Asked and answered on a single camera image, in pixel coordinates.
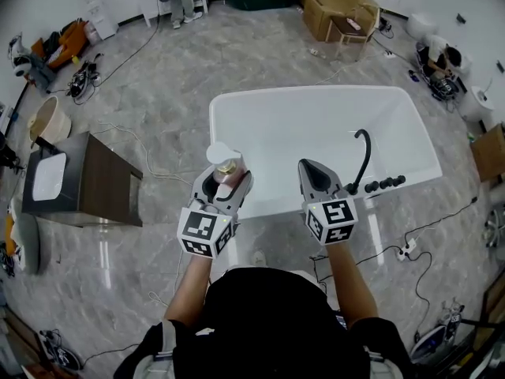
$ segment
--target white cap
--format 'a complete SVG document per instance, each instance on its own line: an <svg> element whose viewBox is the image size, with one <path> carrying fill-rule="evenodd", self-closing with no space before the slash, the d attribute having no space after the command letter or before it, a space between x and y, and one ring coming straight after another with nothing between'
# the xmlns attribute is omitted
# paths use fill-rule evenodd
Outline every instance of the white cap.
<svg viewBox="0 0 505 379"><path fill-rule="evenodd" d="M215 166L226 166L231 160L241 158L240 152L231 150L222 142L215 142L207 149L207 160Z"/></svg>

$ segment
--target electrical outlet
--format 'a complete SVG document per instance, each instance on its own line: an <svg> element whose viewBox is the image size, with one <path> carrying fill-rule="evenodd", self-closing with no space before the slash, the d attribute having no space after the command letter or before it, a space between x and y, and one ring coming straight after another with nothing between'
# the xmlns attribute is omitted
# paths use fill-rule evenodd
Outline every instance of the electrical outlet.
<svg viewBox="0 0 505 379"><path fill-rule="evenodd" d="M398 258L399 261L404 261L406 258L406 254L411 254L416 247L417 247L416 241L412 238L409 240L409 248L407 249L407 246L403 246L402 251L398 251L396 253L396 257Z"/></svg>

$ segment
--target bucket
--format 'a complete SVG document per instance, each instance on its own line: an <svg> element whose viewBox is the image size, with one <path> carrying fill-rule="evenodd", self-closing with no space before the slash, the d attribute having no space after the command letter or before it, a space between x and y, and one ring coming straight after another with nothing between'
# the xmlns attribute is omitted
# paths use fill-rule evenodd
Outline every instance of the bucket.
<svg viewBox="0 0 505 379"><path fill-rule="evenodd" d="M70 118L58 107L58 97L51 96L28 120L30 141L40 136L54 144L69 136L71 126Z"/></svg>

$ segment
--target black faucet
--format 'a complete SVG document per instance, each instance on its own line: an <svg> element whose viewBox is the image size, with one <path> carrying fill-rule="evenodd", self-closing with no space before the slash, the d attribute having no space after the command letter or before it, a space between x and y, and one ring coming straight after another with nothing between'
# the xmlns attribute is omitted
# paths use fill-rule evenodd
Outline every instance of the black faucet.
<svg viewBox="0 0 505 379"><path fill-rule="evenodd" d="M365 173L366 167L368 166L368 162L370 161L370 154L372 153L372 142L370 141L370 135L368 132L364 129L358 130L355 134L354 137L358 138L359 136L363 135L365 138L365 143L366 143L366 152L365 152L365 160L363 160L363 164L361 165L360 172L357 173L356 181L354 181L352 184L347 184L344 189L350 194L350 195L356 195L357 194L357 188L360 185L361 178L363 177L363 174Z"/></svg>
<svg viewBox="0 0 505 379"><path fill-rule="evenodd" d="M56 155L59 153L59 150L57 150L53 144L46 141L43 137L40 136L36 137L35 140L32 142L31 148L33 148L35 144L39 146L40 158L42 158L42 153L44 150L47 150L50 155Z"/></svg>

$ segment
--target bottle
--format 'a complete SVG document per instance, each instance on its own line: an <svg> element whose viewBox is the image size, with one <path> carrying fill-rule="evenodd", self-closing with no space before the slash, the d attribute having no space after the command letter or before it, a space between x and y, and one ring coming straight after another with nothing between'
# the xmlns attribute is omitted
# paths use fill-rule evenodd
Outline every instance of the bottle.
<svg viewBox="0 0 505 379"><path fill-rule="evenodd" d="M207 160L215 165L214 180L233 189L245 174L244 158L222 142L215 142L207 149Z"/></svg>

